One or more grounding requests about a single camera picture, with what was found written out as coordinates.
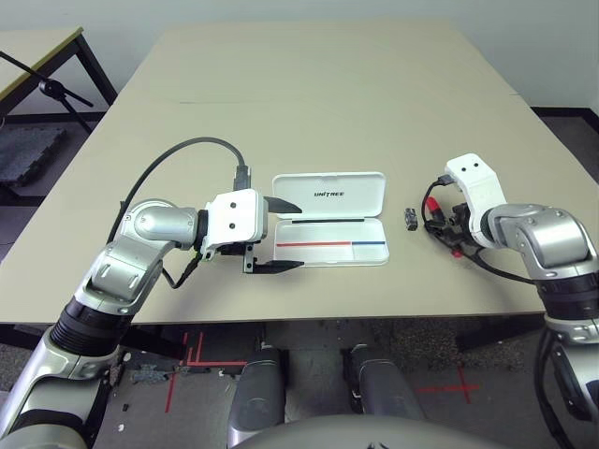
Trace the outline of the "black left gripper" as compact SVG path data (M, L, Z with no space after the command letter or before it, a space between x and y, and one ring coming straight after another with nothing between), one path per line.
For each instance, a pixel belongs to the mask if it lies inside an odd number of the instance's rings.
M302 213L300 207L279 197L266 196L265 201L269 213ZM302 261L293 260L271 260L264 264L258 264L254 255L254 244L251 242L235 242L222 245L218 248L218 253L224 256L239 256L242 259L242 270L247 274L279 274L304 266Z

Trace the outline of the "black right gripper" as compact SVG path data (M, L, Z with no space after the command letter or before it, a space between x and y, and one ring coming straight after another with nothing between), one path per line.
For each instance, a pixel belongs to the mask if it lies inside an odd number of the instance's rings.
M440 233L439 238L450 247L473 245L473 238L469 230L470 210L466 203L461 203L452 208L448 222L426 220L425 230L428 233Z

